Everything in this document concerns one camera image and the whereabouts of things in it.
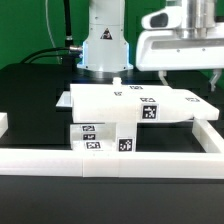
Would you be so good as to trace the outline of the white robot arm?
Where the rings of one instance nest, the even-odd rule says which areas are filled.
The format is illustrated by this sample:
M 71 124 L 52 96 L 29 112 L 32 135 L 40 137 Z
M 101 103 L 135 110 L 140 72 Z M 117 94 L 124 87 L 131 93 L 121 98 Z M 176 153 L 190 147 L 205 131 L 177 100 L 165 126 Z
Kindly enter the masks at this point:
M 165 0 L 166 6 L 143 16 L 136 61 L 129 63 L 124 39 L 124 0 L 90 0 L 89 35 L 78 67 L 98 77 L 132 70 L 156 71 L 161 80 L 176 70 L 211 70 L 210 87 L 224 73 L 224 18 L 216 0 Z

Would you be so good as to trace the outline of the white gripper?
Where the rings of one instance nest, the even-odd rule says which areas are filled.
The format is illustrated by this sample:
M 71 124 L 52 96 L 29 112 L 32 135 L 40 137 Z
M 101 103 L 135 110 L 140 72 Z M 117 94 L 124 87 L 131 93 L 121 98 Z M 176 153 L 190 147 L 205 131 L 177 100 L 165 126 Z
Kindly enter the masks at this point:
M 215 9 L 216 0 L 166 0 L 163 9 L 145 15 L 136 67 L 159 71 L 164 86 L 168 70 L 214 69 L 214 92 L 224 68 L 224 22 L 215 21 Z

